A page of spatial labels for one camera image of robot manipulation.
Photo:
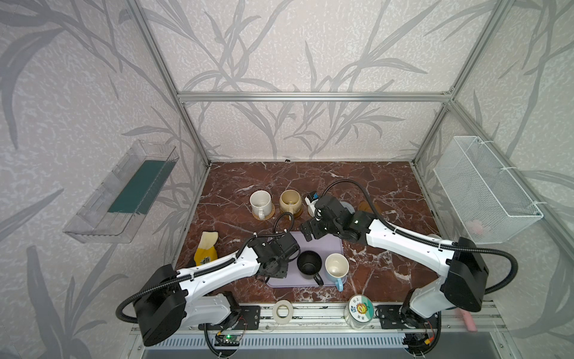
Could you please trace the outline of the black mug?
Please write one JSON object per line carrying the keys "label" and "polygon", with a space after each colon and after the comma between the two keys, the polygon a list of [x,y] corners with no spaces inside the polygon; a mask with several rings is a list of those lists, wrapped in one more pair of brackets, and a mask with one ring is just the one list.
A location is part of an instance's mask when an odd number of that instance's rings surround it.
{"label": "black mug", "polygon": [[323,262],[315,251],[304,251],[297,257],[297,269],[307,280],[313,280],[319,287],[324,286],[324,281],[320,275]]}

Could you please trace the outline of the beige mug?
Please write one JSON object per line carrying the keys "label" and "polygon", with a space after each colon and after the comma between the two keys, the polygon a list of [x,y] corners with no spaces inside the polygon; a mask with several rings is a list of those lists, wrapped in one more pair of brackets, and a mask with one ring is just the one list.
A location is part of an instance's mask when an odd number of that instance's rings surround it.
{"label": "beige mug", "polygon": [[280,211],[282,213],[293,211],[297,212],[303,207],[303,200],[300,194],[293,190],[285,190],[280,196]]}

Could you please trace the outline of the white mug blue handle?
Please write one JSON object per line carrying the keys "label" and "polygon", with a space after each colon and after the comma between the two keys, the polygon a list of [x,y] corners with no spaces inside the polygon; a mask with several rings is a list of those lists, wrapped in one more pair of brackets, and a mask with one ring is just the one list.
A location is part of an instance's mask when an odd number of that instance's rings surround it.
{"label": "white mug blue handle", "polygon": [[339,292],[344,290],[344,284],[350,269],[348,260],[343,254],[330,254],[325,260],[327,279],[334,284]]}

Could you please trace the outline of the grey round coaster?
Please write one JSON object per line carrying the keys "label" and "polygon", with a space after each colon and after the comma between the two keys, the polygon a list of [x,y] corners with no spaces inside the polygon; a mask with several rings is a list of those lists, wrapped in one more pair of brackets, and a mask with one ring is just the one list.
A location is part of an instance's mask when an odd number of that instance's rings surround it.
{"label": "grey round coaster", "polygon": [[355,213],[355,209],[350,203],[341,201],[341,205],[344,206],[344,208],[347,209],[347,211],[350,212],[351,214]]}

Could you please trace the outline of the amber brown coaster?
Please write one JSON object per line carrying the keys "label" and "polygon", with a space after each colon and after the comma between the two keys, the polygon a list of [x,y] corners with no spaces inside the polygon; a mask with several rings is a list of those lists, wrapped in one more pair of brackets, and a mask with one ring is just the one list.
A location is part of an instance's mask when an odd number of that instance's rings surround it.
{"label": "amber brown coaster", "polygon": [[362,201],[360,202],[360,204],[357,206],[357,211],[363,211],[363,212],[370,212],[370,213],[375,213],[381,212],[381,208],[375,203],[375,210],[372,209],[372,207],[370,206],[369,202],[367,201]]}

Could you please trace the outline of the brown wooden coaster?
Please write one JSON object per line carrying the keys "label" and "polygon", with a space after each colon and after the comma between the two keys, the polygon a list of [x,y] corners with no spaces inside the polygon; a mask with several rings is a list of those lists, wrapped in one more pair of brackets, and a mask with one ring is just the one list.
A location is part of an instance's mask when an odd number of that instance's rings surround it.
{"label": "brown wooden coaster", "polygon": [[302,208],[300,208],[299,211],[297,211],[297,212],[293,212],[293,211],[291,211],[291,210],[288,211],[288,212],[291,213],[292,215],[294,215],[295,218],[299,218],[300,216],[302,216],[303,211],[304,211],[304,208],[302,207]]}

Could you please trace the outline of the woven cork coaster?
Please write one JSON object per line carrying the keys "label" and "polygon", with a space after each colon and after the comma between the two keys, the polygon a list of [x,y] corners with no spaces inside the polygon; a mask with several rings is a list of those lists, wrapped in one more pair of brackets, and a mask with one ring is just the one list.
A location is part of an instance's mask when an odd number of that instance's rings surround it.
{"label": "woven cork coaster", "polygon": [[255,211],[252,212],[252,215],[258,221],[267,221],[274,217],[275,212],[276,212],[275,206],[272,206],[269,213],[267,213],[266,211]]}

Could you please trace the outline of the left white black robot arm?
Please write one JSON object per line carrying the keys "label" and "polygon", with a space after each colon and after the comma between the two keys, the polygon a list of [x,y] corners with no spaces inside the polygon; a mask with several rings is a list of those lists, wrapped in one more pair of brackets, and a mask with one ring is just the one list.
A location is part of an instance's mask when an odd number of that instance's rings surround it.
{"label": "left white black robot arm", "polygon": [[154,346],[190,325],[234,324],[239,306],[233,297],[211,293],[242,278],[285,278],[289,261],[299,249],[290,232],[262,234],[211,263],[180,270],[162,266],[139,292],[118,305],[115,316],[138,325],[145,346]]}

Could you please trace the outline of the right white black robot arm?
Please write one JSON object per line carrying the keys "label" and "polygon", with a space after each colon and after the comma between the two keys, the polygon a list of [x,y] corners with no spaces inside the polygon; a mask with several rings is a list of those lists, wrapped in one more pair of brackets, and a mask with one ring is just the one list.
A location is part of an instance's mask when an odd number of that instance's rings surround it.
{"label": "right white black robot arm", "polygon": [[[351,212],[329,194],[316,200],[314,208],[314,217],[300,226],[306,241],[333,235],[348,242],[391,251],[436,273],[435,281],[407,294],[400,317],[409,325],[451,308],[479,312],[484,296],[506,287],[518,273],[519,264],[512,254],[479,248],[464,237],[453,242],[421,235],[385,221],[376,210]],[[486,255],[503,257],[510,263],[508,274],[491,287],[487,286],[490,271],[484,261]]]}

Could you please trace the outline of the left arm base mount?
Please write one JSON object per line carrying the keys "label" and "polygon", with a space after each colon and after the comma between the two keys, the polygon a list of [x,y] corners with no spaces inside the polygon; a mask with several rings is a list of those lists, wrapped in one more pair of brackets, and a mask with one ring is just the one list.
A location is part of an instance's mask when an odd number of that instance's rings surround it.
{"label": "left arm base mount", "polygon": [[257,330],[259,328],[261,309],[259,305],[241,305],[237,308],[232,308],[230,315],[228,315],[222,323],[216,325],[209,324],[207,330]]}

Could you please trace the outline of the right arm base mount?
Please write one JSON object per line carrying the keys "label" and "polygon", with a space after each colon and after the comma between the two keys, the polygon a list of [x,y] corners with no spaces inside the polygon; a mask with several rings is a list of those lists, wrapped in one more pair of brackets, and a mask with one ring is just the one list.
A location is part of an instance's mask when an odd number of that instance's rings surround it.
{"label": "right arm base mount", "polygon": [[423,318],[401,305],[376,305],[375,317],[379,319],[382,329],[397,330],[429,330],[438,329],[441,324],[441,315],[433,314],[430,318]]}

